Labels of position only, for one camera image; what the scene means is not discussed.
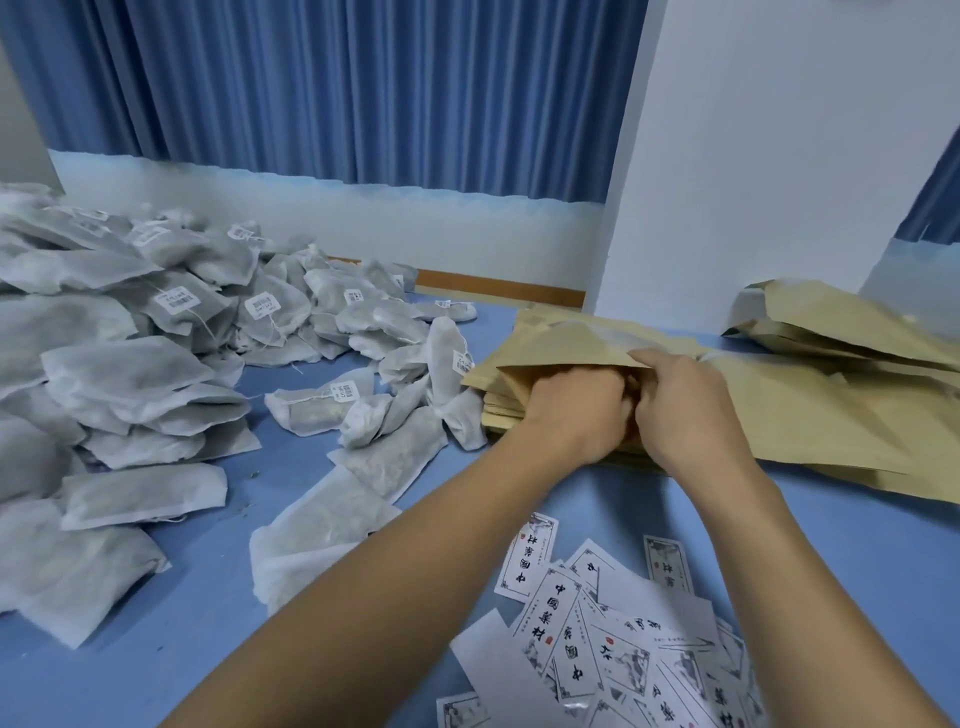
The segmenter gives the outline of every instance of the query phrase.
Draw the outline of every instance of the white wall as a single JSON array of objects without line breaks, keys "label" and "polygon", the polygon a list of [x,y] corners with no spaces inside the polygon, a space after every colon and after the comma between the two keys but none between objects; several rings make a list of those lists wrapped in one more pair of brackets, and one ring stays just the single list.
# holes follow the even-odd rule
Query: white wall
[{"label": "white wall", "polygon": [[960,124],[960,3],[662,1],[593,310],[719,331],[757,280],[858,290]]},{"label": "white wall", "polygon": [[52,152],[67,200],[109,212],[185,206],[215,225],[317,236],[330,255],[584,290],[602,205],[343,184],[131,157]]}]

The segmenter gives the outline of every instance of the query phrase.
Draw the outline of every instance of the hand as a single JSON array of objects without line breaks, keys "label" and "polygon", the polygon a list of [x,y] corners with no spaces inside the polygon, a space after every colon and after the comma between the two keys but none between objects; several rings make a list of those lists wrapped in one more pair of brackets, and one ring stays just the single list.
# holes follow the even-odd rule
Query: hand
[{"label": "hand", "polygon": [[641,372],[636,406],[643,447],[691,497],[731,469],[739,474],[758,468],[716,369],[656,349],[630,356],[651,367]]},{"label": "hand", "polygon": [[623,442],[633,410],[618,371],[576,368],[534,384],[523,422],[539,428],[544,442],[562,449],[578,468]]}]

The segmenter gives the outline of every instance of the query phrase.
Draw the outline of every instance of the stack of paper bags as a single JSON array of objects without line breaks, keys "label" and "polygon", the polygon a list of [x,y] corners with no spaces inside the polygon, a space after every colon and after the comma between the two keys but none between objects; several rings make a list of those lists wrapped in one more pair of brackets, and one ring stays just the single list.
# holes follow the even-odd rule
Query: stack of paper bags
[{"label": "stack of paper bags", "polygon": [[[538,377],[565,366],[615,366],[636,385],[627,351],[707,357],[724,375],[754,456],[807,465],[872,487],[960,503],[960,347],[854,294],[818,281],[757,286],[766,317],[747,333],[780,354],[702,347],[640,324],[536,305],[464,383],[484,390],[483,424],[522,420]],[[613,460],[652,466],[636,437]]]}]

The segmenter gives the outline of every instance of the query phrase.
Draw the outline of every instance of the tea bag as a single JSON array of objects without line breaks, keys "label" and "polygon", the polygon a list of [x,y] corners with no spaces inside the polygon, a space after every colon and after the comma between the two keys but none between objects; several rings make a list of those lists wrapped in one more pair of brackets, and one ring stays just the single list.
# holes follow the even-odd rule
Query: tea bag
[{"label": "tea bag", "polygon": [[352,333],[348,342],[351,349],[373,361],[380,361],[388,353],[402,346],[393,336],[383,331]]},{"label": "tea bag", "polygon": [[373,394],[373,372],[353,369],[318,389],[278,389],[263,400],[276,422],[300,437],[336,429],[350,407]]},{"label": "tea bag", "polygon": [[186,260],[191,273],[213,285],[247,285],[256,271],[257,253],[222,232],[203,233],[203,246]]},{"label": "tea bag", "polygon": [[221,296],[202,280],[181,271],[164,271],[115,288],[118,301],[150,316],[168,333],[185,336],[194,326],[228,308],[230,299]]},{"label": "tea bag", "polygon": [[395,503],[446,444],[443,422],[430,407],[419,407],[393,434],[366,448],[337,449],[327,457],[384,500]]},{"label": "tea bag", "polygon": [[237,352],[225,350],[209,353],[201,356],[200,360],[213,370],[216,377],[210,380],[210,384],[219,384],[232,389],[243,375],[243,358]]},{"label": "tea bag", "polygon": [[477,317],[477,309],[472,303],[458,301],[420,301],[414,303],[424,321],[445,316],[451,321],[473,321]]},{"label": "tea bag", "polygon": [[241,297],[236,325],[250,338],[282,346],[310,315],[310,300],[289,283],[257,274],[249,296]]},{"label": "tea bag", "polygon": [[69,448],[86,437],[80,423],[53,401],[42,384],[7,395],[0,401],[0,410],[26,420],[58,444]]},{"label": "tea bag", "polygon": [[370,395],[354,402],[340,423],[340,439],[337,441],[340,447],[352,449],[369,445],[383,424],[393,399],[386,394]]},{"label": "tea bag", "polygon": [[335,268],[307,271],[303,279],[317,298],[314,311],[318,313],[337,314],[350,303],[387,298],[368,280]]},{"label": "tea bag", "polygon": [[202,432],[191,437],[175,437],[137,425],[131,427],[127,435],[95,429],[82,447],[108,468],[118,471],[139,465],[187,460],[197,455],[205,444],[206,437]]},{"label": "tea bag", "polygon": [[383,425],[380,426],[377,437],[389,435],[407,421],[410,413],[423,404],[426,399],[426,388],[429,384],[430,375],[422,376],[396,393],[396,397],[390,403],[390,409],[387,410],[387,414],[383,418]]},{"label": "tea bag", "polygon": [[403,275],[394,278],[376,258],[363,260],[360,263],[360,273],[373,285],[394,299],[406,300],[403,288]]},{"label": "tea bag", "polygon": [[227,502],[227,474],[206,463],[153,465],[63,479],[60,528],[80,531],[105,525],[174,519]]},{"label": "tea bag", "polygon": [[447,404],[436,408],[450,432],[465,450],[480,449],[487,444],[487,435],[480,425],[483,396],[467,388]]},{"label": "tea bag", "polygon": [[68,294],[0,300],[0,399],[46,379],[50,349],[136,335],[130,313],[106,296]]},{"label": "tea bag", "polygon": [[337,328],[337,317],[332,313],[311,313],[309,324],[320,338],[342,347],[349,347],[350,335]]},{"label": "tea bag", "polygon": [[141,257],[106,251],[29,251],[13,258],[0,257],[0,280],[21,291],[46,296],[64,288],[107,288],[159,270]]},{"label": "tea bag", "polygon": [[120,404],[159,399],[214,376],[196,356],[163,336],[53,349],[40,361],[51,382],[72,385],[89,399]]},{"label": "tea bag", "polygon": [[394,349],[377,367],[384,384],[413,381],[426,372],[426,349],[420,344]]},{"label": "tea bag", "polygon": [[247,425],[245,418],[234,420],[231,423],[214,425],[204,435],[206,436],[206,443],[200,452],[192,458],[194,461],[239,455],[241,452],[251,452],[263,447],[256,435],[250,431],[250,426]]},{"label": "tea bag", "polygon": [[131,249],[160,268],[173,268],[206,251],[206,238],[174,222],[139,223],[125,238]]},{"label": "tea bag", "polygon": [[338,544],[317,551],[291,553],[264,560],[260,569],[263,603],[272,617],[324,571],[350,553],[358,543]]},{"label": "tea bag", "polygon": [[84,532],[84,549],[55,584],[24,599],[20,614],[76,649],[93,634],[117,599],[167,560],[139,528],[117,526]]},{"label": "tea bag", "polygon": [[430,335],[424,348],[430,373],[431,403],[442,407],[460,394],[460,381],[473,367],[473,360],[467,353],[467,340],[451,319],[442,316],[430,324]]},{"label": "tea bag", "polygon": [[18,497],[48,497],[83,465],[67,448],[26,420],[0,413],[0,503]]}]

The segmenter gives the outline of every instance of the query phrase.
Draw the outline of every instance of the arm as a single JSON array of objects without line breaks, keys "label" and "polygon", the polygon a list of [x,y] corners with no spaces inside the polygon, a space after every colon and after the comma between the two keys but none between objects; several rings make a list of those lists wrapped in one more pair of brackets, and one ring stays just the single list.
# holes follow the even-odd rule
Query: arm
[{"label": "arm", "polygon": [[620,444],[633,410],[623,393],[610,370],[539,381],[520,425],[297,595],[163,728],[382,725],[547,492]]},{"label": "arm", "polygon": [[948,728],[756,463],[719,372],[632,354],[654,369],[636,410],[643,445],[707,527],[773,724]]}]

